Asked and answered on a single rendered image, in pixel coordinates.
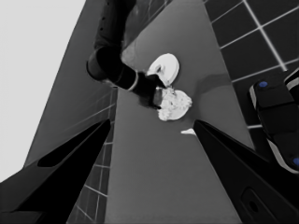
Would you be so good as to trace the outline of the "large thick white disc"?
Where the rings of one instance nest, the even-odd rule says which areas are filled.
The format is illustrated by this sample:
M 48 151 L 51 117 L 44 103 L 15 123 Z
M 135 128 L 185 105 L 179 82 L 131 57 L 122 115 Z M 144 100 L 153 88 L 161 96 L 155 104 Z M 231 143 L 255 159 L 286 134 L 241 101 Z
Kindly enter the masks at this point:
M 157 75 L 163 84 L 171 86 L 177 78 L 179 62 L 175 55 L 166 53 L 159 56 L 149 67 L 148 76 Z

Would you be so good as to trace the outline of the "dark robot body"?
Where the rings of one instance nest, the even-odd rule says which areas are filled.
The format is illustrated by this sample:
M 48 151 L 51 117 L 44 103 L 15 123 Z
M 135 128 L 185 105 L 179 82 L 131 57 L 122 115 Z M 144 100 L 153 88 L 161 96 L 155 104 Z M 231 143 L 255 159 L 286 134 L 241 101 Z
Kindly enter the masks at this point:
M 248 96 L 278 164 L 299 175 L 299 67 L 258 79 Z

